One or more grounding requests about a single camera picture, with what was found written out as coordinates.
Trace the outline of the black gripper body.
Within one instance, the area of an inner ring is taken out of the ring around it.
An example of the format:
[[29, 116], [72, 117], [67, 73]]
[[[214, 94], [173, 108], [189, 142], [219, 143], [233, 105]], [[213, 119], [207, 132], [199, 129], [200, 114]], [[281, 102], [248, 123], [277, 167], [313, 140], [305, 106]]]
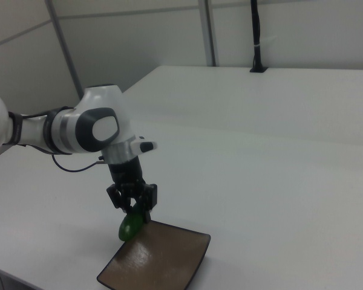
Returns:
[[117, 192], [133, 198], [138, 198], [142, 194], [145, 182], [138, 157], [121, 164], [109, 164], [108, 168], [114, 182], [108, 188], [108, 194], [112, 200], [120, 199], [117, 197]]

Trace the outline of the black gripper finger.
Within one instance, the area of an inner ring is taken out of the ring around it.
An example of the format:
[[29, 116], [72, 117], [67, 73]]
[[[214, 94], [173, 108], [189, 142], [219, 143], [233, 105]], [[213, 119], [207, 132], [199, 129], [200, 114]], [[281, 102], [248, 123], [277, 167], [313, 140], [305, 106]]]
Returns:
[[151, 221], [151, 211], [157, 205], [157, 185], [144, 184], [136, 202], [137, 211], [143, 218], [143, 223]]
[[119, 192], [115, 184], [109, 186], [106, 192], [115, 208], [120, 208], [126, 214], [131, 212], [130, 198]]

